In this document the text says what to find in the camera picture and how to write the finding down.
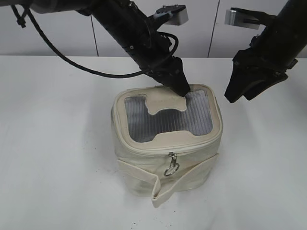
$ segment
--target zipper pull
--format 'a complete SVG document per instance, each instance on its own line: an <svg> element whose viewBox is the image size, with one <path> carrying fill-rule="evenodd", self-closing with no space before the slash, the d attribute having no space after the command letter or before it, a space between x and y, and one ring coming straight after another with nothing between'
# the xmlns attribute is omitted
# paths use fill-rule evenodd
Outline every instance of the zipper pull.
<svg viewBox="0 0 307 230"><path fill-rule="evenodd" d="M170 152L169 157L172 158L170 166L165 170L164 176L171 176L179 169L180 165L176 163L177 155L173 152Z"/></svg>

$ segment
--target cream fabric bag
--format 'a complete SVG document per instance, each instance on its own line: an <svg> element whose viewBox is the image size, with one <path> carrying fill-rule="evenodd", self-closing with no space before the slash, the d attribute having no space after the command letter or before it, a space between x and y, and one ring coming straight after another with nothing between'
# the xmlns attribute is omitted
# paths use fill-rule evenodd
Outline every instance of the cream fabric bag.
<svg viewBox="0 0 307 230"><path fill-rule="evenodd" d="M212 90L191 85L122 92L112 109L115 154L128 189L159 207L174 192L202 185L218 156L223 124Z"/></svg>

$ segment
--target white tabletop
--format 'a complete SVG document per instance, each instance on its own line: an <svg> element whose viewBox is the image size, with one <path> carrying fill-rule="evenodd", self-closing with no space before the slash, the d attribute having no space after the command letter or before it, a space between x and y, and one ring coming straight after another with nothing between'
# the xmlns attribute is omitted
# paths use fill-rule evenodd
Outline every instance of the white tabletop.
<svg viewBox="0 0 307 230"><path fill-rule="evenodd" d="M110 73L130 58L74 57ZM215 91L224 134L220 158L198 189L160 208L128 193L118 172L110 110L146 76L112 80L58 57L0 57L1 230L307 229L307 59L289 80L230 104L231 59L183 59L190 83Z"/></svg>

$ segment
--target zipper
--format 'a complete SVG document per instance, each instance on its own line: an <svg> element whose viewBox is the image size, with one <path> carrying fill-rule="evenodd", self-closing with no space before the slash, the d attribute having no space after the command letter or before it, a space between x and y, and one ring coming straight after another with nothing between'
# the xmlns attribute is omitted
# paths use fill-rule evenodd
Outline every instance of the zipper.
<svg viewBox="0 0 307 230"><path fill-rule="evenodd" d="M169 157L172 159L170 166L165 170L164 176L171 176L178 171L180 164L177 163L177 154L170 152Z"/></svg>
<svg viewBox="0 0 307 230"><path fill-rule="evenodd" d="M118 120L118 114L116 113L116 115L114 116L114 118L117 120L117 122L119 122ZM170 153L173 153L173 152L169 152L169 149L166 149L166 150L155 150L155 153L152 153L153 151L151 150L138 150L138 149L135 149L134 147L128 145L125 141L124 141L124 138L123 136L121 135L121 133L118 133L118 129L116 129L116 121L114 121L114 130L116 132L116 135L117 135L117 138L120 140L123 140L123 141L120 141L121 144L123 144L127 149L129 149L129 151L131 153L134 153L136 155L140 155L140 156L169 156ZM180 149L176 149L176 155L177 156L184 156L184 155L188 155L188 154L191 154L191 153L194 153L194 152L197 152L198 150L204 148L204 146L206 147L209 147L211 145L213 145L214 143L216 142L216 138L212 138L212 140L208 141L208 142L205 142L205 143L202 143L202 144L199 144L197 146L194 146L192 147L193 148L193 152L190 152L190 148L191 146L188 146L188 147L182 147Z"/></svg>

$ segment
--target mesh window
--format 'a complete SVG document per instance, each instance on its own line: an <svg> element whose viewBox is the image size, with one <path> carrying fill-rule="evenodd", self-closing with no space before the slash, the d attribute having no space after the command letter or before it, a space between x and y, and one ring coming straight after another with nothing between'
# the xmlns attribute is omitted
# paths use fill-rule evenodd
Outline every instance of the mesh window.
<svg viewBox="0 0 307 230"><path fill-rule="evenodd" d="M187 109L184 112L166 109L151 115L148 113L145 101L144 96L125 99L129 134L136 142L148 142L159 133L180 130L189 131L195 136L203 136L213 129L209 98L204 90L189 92L186 95Z"/></svg>

